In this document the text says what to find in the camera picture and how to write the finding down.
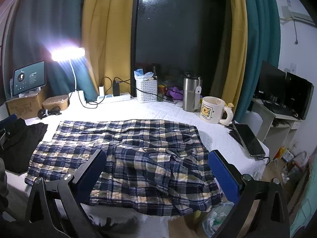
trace window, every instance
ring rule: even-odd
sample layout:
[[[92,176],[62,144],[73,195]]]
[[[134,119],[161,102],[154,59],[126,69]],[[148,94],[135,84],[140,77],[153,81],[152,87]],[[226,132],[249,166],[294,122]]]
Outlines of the window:
[[[221,44],[225,0],[134,0],[132,66],[151,69],[159,80],[182,89],[182,73],[202,76],[209,95]]]

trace black power adapter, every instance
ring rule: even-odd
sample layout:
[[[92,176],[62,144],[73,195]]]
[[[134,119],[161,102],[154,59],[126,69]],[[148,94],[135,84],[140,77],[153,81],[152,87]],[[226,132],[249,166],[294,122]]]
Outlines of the black power adapter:
[[[112,83],[112,91],[113,91],[114,97],[120,96],[119,84],[120,84],[120,82],[117,82],[117,81],[113,81],[113,83]]]

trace keyboard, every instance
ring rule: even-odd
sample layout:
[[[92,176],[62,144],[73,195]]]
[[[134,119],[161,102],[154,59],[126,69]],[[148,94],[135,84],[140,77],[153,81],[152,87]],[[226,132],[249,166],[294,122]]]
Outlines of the keyboard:
[[[281,105],[276,105],[276,104],[273,104],[273,103],[269,103],[267,101],[265,101],[263,105],[267,109],[272,111],[273,113],[287,115],[287,116],[293,116],[294,117],[294,114],[293,114],[293,112],[291,110],[289,110],[288,108],[285,108],[285,107],[283,107]]]

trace computer monitor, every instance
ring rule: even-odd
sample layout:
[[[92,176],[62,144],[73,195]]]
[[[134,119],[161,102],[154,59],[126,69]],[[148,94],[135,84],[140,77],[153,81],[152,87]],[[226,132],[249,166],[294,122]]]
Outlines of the computer monitor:
[[[32,63],[14,71],[12,95],[17,96],[45,84],[44,61]]]
[[[308,80],[290,72],[287,73],[285,105],[293,109],[302,120],[306,119],[313,91],[314,86]]]
[[[277,67],[262,61],[262,67],[258,83],[258,92],[264,94],[264,98],[277,97],[284,102],[286,73]]]

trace lamp base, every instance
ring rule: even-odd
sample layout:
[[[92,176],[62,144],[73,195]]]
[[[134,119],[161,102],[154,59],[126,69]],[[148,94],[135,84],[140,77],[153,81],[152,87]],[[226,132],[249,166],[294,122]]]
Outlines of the lamp base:
[[[86,106],[86,100],[85,100],[83,90],[76,90],[72,93],[69,93],[69,97],[70,97],[69,98],[70,107],[78,107],[78,106],[82,106],[82,104]]]

